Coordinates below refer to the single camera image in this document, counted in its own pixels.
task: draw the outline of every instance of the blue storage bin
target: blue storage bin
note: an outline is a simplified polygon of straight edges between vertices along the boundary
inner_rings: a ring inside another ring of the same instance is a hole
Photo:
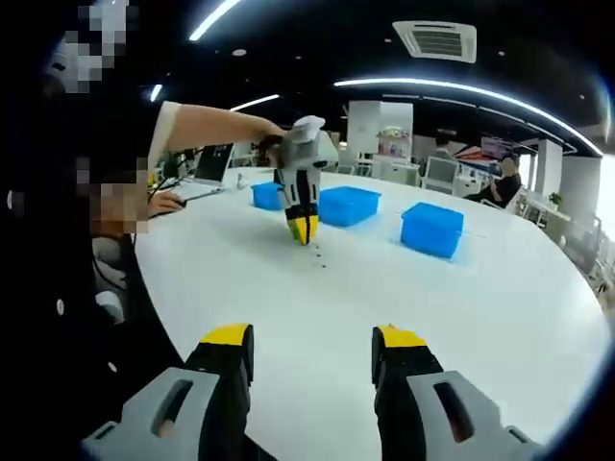
[[[376,214],[380,198],[378,192],[349,186],[323,190],[318,216],[325,224],[347,228]]]
[[[275,182],[264,182],[252,186],[254,206],[262,209],[278,211],[282,209],[282,203],[278,197],[278,190],[282,188]]]
[[[463,233],[463,214],[420,202],[402,214],[402,243],[417,252],[453,256]]]

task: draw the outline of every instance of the computer monitor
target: computer monitor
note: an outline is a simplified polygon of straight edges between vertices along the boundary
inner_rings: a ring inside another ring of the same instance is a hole
[[[203,148],[194,171],[194,180],[204,184],[221,186],[224,174],[231,161],[233,149],[234,144],[221,144]]]

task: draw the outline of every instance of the white sleeve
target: white sleeve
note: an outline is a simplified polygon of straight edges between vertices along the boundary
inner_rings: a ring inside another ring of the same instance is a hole
[[[171,103],[170,101],[164,101],[158,119],[156,120],[156,127],[154,128],[154,135],[152,136],[152,143],[150,144],[150,152],[147,155],[147,171],[151,173],[154,171],[154,167],[158,163],[166,141],[168,141],[173,127],[175,126],[175,118],[177,117],[177,111],[181,107],[181,104]]]

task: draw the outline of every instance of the person's hand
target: person's hand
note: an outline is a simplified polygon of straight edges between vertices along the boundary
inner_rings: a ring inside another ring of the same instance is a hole
[[[171,213],[178,209],[183,209],[179,204],[179,202],[182,201],[179,195],[171,191],[165,190],[164,192],[159,192],[158,194],[154,194],[154,197],[150,200],[147,206],[147,214],[151,218],[157,214]]]

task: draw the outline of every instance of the black ceiling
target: black ceiling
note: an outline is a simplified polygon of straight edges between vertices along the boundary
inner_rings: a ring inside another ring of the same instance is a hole
[[[222,0],[141,0],[124,69],[131,82],[147,88],[163,84],[161,98],[184,103],[230,108],[279,93],[280,100],[250,110],[282,124],[315,113],[328,119],[328,128],[344,131],[340,116],[349,99],[422,93],[399,86],[334,88],[333,82],[412,77],[492,89],[584,127],[603,122],[608,103],[600,88],[615,75],[608,15],[590,8],[591,1],[566,7],[537,0],[242,0],[190,42],[189,35]],[[474,25],[477,62],[412,58],[392,23],[413,19]],[[234,57],[235,49],[247,54]],[[443,88],[437,96],[480,104],[476,95]],[[488,106],[570,140],[540,117],[527,118],[493,101]],[[520,138],[538,133],[497,115],[424,101],[415,111],[415,130],[436,128]],[[582,143],[575,147],[586,151]]]

